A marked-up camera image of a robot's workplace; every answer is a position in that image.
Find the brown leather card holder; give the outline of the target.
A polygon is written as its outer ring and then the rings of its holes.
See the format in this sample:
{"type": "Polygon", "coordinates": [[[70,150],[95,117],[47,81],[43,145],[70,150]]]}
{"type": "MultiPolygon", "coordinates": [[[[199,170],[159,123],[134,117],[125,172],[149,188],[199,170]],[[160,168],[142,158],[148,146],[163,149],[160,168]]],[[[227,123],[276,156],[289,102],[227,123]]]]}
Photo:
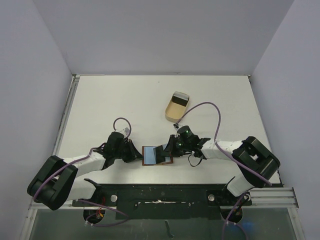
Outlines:
{"type": "Polygon", "coordinates": [[[143,166],[157,166],[172,164],[173,158],[168,156],[162,156],[161,153],[167,145],[159,146],[143,146],[142,147],[142,165],[143,166]]]}

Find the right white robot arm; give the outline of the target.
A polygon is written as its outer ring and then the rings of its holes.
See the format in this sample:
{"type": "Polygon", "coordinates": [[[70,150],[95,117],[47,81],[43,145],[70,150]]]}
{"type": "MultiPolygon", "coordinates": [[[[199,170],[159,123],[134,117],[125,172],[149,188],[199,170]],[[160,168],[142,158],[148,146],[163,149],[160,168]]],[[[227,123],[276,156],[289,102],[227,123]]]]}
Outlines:
{"type": "Polygon", "coordinates": [[[248,136],[240,141],[217,141],[194,134],[185,125],[169,137],[165,147],[154,150],[156,162],[166,158],[179,158],[191,154],[200,160],[230,160],[239,167],[240,173],[227,184],[222,192],[223,200],[230,205],[241,198],[241,194],[253,189],[270,186],[270,178],[281,166],[278,158],[256,137],[248,136]]]}

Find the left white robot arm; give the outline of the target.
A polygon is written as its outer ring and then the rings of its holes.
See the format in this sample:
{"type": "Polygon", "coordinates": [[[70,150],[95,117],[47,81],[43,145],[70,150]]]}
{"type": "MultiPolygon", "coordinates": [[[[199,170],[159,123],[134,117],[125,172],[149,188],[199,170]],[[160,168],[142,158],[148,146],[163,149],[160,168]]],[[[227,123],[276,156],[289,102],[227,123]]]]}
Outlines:
{"type": "Polygon", "coordinates": [[[66,201],[78,199],[84,199],[95,206],[102,199],[102,193],[98,190],[99,184],[87,178],[79,182],[78,178],[105,170],[113,165],[115,160],[131,163],[143,158],[128,134],[114,131],[106,142],[91,148],[86,155],[71,158],[50,156],[28,185],[27,193],[34,202],[42,203],[53,211],[66,201]]]}

